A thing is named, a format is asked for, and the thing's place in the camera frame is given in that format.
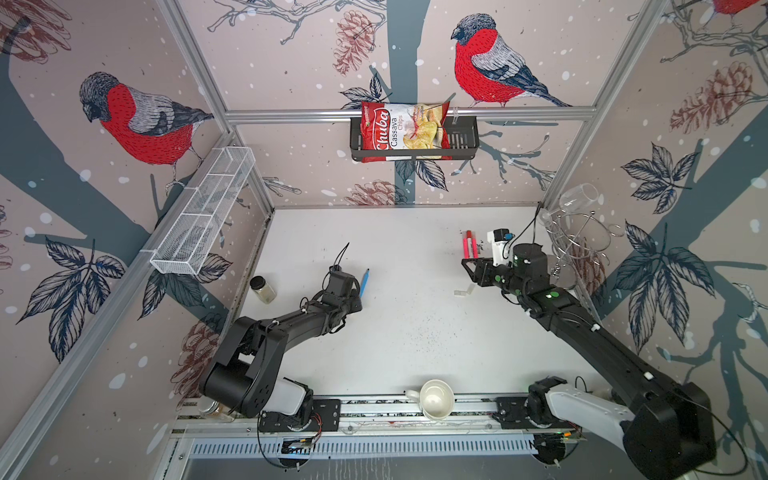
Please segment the blue highlighter pen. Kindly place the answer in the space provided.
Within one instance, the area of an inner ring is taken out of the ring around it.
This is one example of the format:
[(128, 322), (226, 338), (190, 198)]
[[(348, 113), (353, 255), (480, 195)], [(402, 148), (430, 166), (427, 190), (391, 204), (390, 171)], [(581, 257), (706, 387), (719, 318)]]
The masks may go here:
[(360, 283), (360, 291), (359, 291), (359, 296), (360, 296), (361, 298), (362, 298), (362, 297), (363, 297), (363, 295), (364, 295), (364, 292), (365, 292), (365, 289), (366, 289), (366, 286), (367, 286), (367, 283), (368, 283), (368, 280), (369, 280), (369, 276), (370, 276), (370, 269), (366, 269), (366, 271), (365, 271), (365, 272), (364, 272), (364, 274), (363, 274), (363, 277), (362, 277), (361, 283)]

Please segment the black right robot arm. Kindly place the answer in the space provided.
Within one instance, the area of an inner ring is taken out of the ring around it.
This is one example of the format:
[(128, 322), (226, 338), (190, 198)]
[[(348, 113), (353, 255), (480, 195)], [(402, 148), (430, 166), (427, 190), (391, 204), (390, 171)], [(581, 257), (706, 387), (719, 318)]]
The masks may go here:
[(676, 479), (714, 460), (717, 446), (708, 395), (654, 369), (597, 323), (569, 291), (553, 285), (541, 245), (517, 244), (507, 262), (464, 259), (479, 287), (494, 286), (545, 330), (571, 346), (605, 380), (613, 402), (551, 376), (530, 385), (526, 410), (536, 426), (569, 422), (624, 452), (647, 479)]

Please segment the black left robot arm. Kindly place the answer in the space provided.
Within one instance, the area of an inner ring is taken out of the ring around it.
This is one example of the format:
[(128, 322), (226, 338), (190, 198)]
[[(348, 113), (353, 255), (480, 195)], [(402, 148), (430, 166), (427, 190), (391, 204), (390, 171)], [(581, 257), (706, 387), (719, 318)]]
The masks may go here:
[(248, 418), (265, 411), (285, 353), (343, 329), (347, 316), (362, 310), (360, 291), (354, 275), (334, 266), (327, 285), (298, 310), (273, 319), (236, 319), (200, 377), (200, 393)]

